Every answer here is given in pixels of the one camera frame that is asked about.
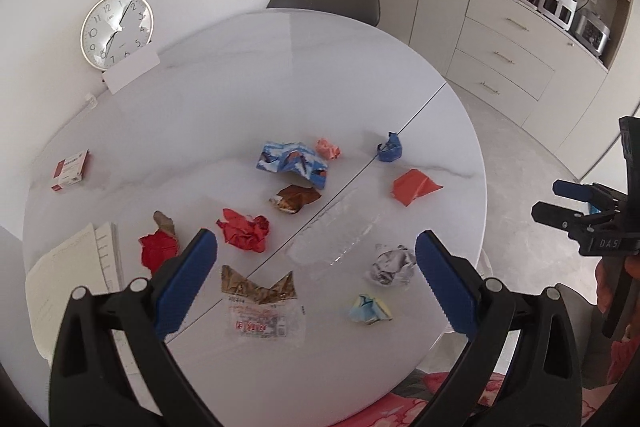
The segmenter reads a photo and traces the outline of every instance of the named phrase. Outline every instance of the brown wrapper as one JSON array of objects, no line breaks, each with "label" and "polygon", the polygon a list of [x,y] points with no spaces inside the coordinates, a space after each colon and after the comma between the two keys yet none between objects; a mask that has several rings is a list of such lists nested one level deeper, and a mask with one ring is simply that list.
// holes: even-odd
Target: brown wrapper
[{"label": "brown wrapper", "polygon": [[298,187],[297,185],[289,185],[283,188],[269,201],[273,203],[278,210],[287,214],[297,214],[306,204],[313,203],[320,199],[320,192],[315,188]]},{"label": "brown wrapper", "polygon": [[158,230],[162,230],[164,233],[169,234],[171,237],[176,237],[174,220],[171,217],[166,217],[160,210],[154,212],[154,221],[158,225]]},{"label": "brown wrapper", "polygon": [[263,288],[240,275],[229,265],[222,267],[222,293],[238,295],[256,304],[275,304],[286,299],[297,299],[293,286],[293,272],[289,272],[271,288]]}]

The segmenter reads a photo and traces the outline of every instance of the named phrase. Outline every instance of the cabinet handle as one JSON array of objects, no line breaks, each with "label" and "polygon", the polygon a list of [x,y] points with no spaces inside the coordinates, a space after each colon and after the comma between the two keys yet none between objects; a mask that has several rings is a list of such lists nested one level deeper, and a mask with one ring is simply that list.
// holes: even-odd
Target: cabinet handle
[{"label": "cabinet handle", "polygon": [[480,82],[480,85],[486,87],[486,89],[491,91],[493,94],[500,94],[500,91],[496,91],[493,87],[487,86],[484,82]]},{"label": "cabinet handle", "polygon": [[506,60],[508,63],[510,64],[515,64],[515,62],[513,62],[513,60],[511,60],[510,58],[505,57],[503,54],[501,54],[500,52],[494,52],[496,55],[498,55],[498,57],[500,58],[504,58],[504,60]]},{"label": "cabinet handle", "polygon": [[522,28],[524,31],[527,31],[527,32],[529,31],[529,28],[527,28],[526,26],[524,26],[524,25],[520,24],[519,22],[517,22],[517,21],[513,20],[511,17],[507,17],[507,20],[508,20],[509,22],[514,23],[516,26],[519,26],[519,27],[520,27],[520,28]]}]

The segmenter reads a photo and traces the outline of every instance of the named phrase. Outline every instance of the crumpled wrapper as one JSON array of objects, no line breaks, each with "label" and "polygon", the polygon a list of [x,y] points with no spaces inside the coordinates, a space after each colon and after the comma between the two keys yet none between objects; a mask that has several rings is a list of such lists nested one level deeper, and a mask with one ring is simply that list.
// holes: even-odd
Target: crumpled wrapper
[{"label": "crumpled wrapper", "polygon": [[367,294],[361,294],[353,303],[349,311],[349,318],[353,322],[364,322],[368,325],[379,321],[390,321],[393,317],[383,301]]},{"label": "crumpled wrapper", "polygon": [[326,138],[321,138],[316,142],[316,152],[325,160],[335,160],[340,156],[340,148],[330,143]]},{"label": "crumpled wrapper", "polygon": [[391,163],[402,156],[402,144],[397,133],[390,132],[389,139],[384,145],[378,145],[378,159],[381,162]]},{"label": "crumpled wrapper", "polygon": [[287,299],[297,299],[293,286],[293,272],[289,272],[271,288],[263,288],[250,281],[229,265],[222,267],[222,293],[238,295],[256,304],[275,304]]},{"label": "crumpled wrapper", "polygon": [[378,258],[372,264],[367,276],[381,286],[402,286],[409,284],[415,273],[415,253],[404,245],[389,248],[376,245]]},{"label": "crumpled wrapper", "polygon": [[266,217],[257,216],[251,221],[231,208],[223,208],[222,213],[226,222],[219,219],[216,224],[225,235],[225,243],[241,250],[264,252],[265,238],[269,233],[269,221]]},{"label": "crumpled wrapper", "polygon": [[289,185],[283,188],[269,201],[273,203],[278,210],[287,214],[297,214],[306,204],[313,203],[320,199],[320,192],[313,187],[298,187],[297,185]]},{"label": "crumpled wrapper", "polygon": [[256,168],[267,172],[296,172],[322,190],[328,166],[316,151],[301,142],[267,142]]},{"label": "crumpled wrapper", "polygon": [[409,206],[416,198],[426,196],[441,188],[441,185],[434,183],[423,172],[418,171],[418,169],[411,169],[394,181],[394,188],[391,193],[404,206]]},{"label": "crumpled wrapper", "polygon": [[142,266],[148,268],[151,275],[158,271],[164,261],[177,256],[180,251],[174,222],[159,210],[154,212],[154,221],[158,226],[156,233],[138,240],[142,245]]}]

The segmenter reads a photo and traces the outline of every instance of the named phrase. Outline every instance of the marble tabletop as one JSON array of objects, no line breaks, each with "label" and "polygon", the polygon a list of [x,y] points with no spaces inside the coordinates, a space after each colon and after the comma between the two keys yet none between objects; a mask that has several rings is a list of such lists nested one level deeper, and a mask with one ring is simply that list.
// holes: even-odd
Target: marble tabletop
[{"label": "marble tabletop", "polygon": [[[26,270],[88,222],[111,221],[128,282],[149,276],[138,238],[155,230],[155,210],[174,219],[184,245],[210,228],[218,261],[168,343],[205,403],[228,427],[325,426],[354,414],[399,383],[446,325],[421,276],[384,292],[364,280],[374,245],[412,247],[433,229],[452,253],[478,260],[486,181],[462,104],[390,35],[304,10],[234,17],[172,46],[160,61],[116,95],[101,95],[37,158],[24,222]],[[403,156],[383,164],[374,155],[389,131],[400,133]],[[262,145],[319,137],[342,150],[322,198],[282,214],[268,199],[295,178],[255,169]],[[82,149],[92,154],[85,179],[53,192],[55,165]],[[413,167],[444,188],[405,208],[389,191]],[[339,263],[321,245],[312,249],[317,259],[295,255],[299,232],[346,200],[374,223],[366,237]],[[225,207],[270,220],[264,253],[222,242],[215,222]],[[223,264],[268,286],[294,270],[306,309],[301,347],[241,345],[225,333]],[[349,321],[360,292],[380,294],[394,320],[371,327]],[[144,401],[143,386],[132,380]]]}]

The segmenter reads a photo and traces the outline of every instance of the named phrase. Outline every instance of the crumpled red paper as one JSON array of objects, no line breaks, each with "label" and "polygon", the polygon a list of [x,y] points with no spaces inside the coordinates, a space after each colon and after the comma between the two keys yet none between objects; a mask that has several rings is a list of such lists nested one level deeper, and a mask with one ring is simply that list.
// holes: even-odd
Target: crumpled red paper
[{"label": "crumpled red paper", "polygon": [[257,216],[253,221],[250,221],[230,208],[223,208],[222,214],[225,216],[226,222],[219,219],[216,224],[225,235],[225,243],[241,250],[252,250],[258,253],[264,251],[265,238],[269,233],[269,221],[266,217]]},{"label": "crumpled red paper", "polygon": [[159,210],[154,212],[154,221],[158,225],[156,233],[138,240],[142,245],[142,265],[151,270],[151,275],[158,271],[164,261],[178,255],[180,250],[174,222]]},{"label": "crumpled red paper", "polygon": [[335,160],[340,156],[340,148],[330,143],[326,138],[321,138],[316,142],[316,152],[325,160]]},{"label": "crumpled red paper", "polygon": [[418,171],[418,169],[411,169],[394,181],[394,188],[391,193],[404,206],[409,206],[415,198],[420,198],[441,188],[442,186],[434,183],[423,172]]}]

